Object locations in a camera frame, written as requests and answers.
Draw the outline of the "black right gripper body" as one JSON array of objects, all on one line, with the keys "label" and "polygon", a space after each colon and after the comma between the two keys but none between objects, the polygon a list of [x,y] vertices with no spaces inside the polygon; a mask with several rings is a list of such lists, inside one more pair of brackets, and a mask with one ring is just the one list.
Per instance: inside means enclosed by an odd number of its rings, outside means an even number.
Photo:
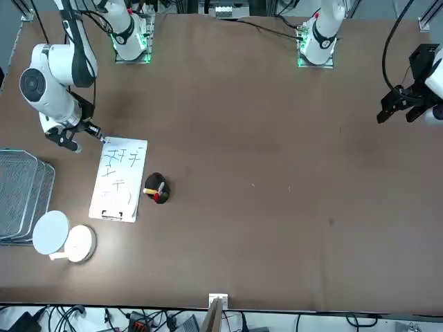
[{"label": "black right gripper body", "polygon": [[78,98],[77,102],[81,110],[81,116],[76,127],[77,129],[88,129],[92,125],[95,106],[84,98]]}]

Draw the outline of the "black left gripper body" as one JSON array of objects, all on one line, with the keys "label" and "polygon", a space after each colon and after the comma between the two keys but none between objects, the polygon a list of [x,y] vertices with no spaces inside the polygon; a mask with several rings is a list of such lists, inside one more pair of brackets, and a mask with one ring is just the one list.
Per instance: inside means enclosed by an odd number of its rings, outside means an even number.
[{"label": "black left gripper body", "polygon": [[416,82],[424,82],[431,70],[439,44],[420,44],[409,56],[410,68]]}]

